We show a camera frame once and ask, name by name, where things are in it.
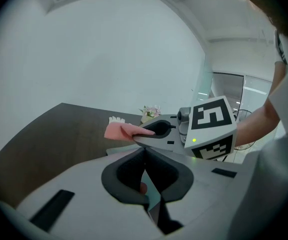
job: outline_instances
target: dark wooden table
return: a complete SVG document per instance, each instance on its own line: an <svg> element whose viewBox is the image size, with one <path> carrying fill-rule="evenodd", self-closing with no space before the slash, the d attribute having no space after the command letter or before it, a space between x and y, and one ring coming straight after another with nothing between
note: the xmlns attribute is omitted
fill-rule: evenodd
<svg viewBox="0 0 288 240"><path fill-rule="evenodd" d="M16 207L29 193L106 149L132 145L104 138L109 117L139 125L141 116L59 104L22 129L0 151L0 200Z"/></svg>

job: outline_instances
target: white ceiling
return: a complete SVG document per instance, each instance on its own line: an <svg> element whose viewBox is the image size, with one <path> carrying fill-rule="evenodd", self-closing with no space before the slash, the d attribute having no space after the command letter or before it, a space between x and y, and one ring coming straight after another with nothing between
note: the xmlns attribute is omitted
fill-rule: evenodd
<svg viewBox="0 0 288 240"><path fill-rule="evenodd" d="M168 0L181 11L188 8L200 23L205 40L263 39L272 42L273 30L265 15L248 0Z"/></svg>

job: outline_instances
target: black strip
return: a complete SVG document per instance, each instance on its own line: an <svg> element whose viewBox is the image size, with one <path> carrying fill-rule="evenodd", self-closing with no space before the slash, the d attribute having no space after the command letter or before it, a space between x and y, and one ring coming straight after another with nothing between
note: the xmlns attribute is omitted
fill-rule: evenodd
<svg viewBox="0 0 288 240"><path fill-rule="evenodd" d="M237 174L236 172L233 172L230 170L224 170L224 169L220 169L220 168L215 168L214 170L212 170L212 173L227 176L230 178L234 178Z"/></svg>
<svg viewBox="0 0 288 240"><path fill-rule="evenodd" d="M31 219L30 222L48 232L75 193L58 191Z"/></svg>
<svg viewBox="0 0 288 240"><path fill-rule="evenodd" d="M239 111L240 105L241 105L241 103L242 103L243 90L244 90L244 77L243 77L242 95L241 95L241 97L240 97L239 106L238 106L238 111Z"/></svg>
<svg viewBox="0 0 288 240"><path fill-rule="evenodd" d="M278 50L278 53L279 53L280 57L282 58L282 61L285 63L285 65L287 65L287 61L286 61L285 53L284 53L284 49L283 49L283 44L281 43L281 41L279 39L279 33L278 33L277 30L275 31L275 36L276 36L276 39L277 39L277 50Z"/></svg>
<svg viewBox="0 0 288 240"><path fill-rule="evenodd" d="M231 74L231 73L222 73L222 72L214 72L214 74L222 74L222 75L231 75L231 76L238 76L238 77L242 77L244 78L244 76L240 75L240 74Z"/></svg>

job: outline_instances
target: pink cloth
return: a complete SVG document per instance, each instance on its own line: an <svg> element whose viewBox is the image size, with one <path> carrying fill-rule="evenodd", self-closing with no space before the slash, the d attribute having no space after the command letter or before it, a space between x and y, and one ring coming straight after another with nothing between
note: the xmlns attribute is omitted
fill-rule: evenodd
<svg viewBox="0 0 288 240"><path fill-rule="evenodd" d="M154 135L155 132L124 122L111 122L108 124L104 137L111 140L132 141L133 135Z"/></svg>

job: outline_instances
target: person's arm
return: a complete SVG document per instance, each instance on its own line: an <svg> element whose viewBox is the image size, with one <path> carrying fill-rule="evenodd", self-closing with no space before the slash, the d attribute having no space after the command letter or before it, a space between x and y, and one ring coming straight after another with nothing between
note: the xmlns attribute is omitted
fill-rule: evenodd
<svg viewBox="0 0 288 240"><path fill-rule="evenodd" d="M269 95L275 90L285 76L285 64L275 63L275 72ZM279 117L267 98L264 105L255 110L244 121L237 124L236 146L254 142L274 130L279 122Z"/></svg>

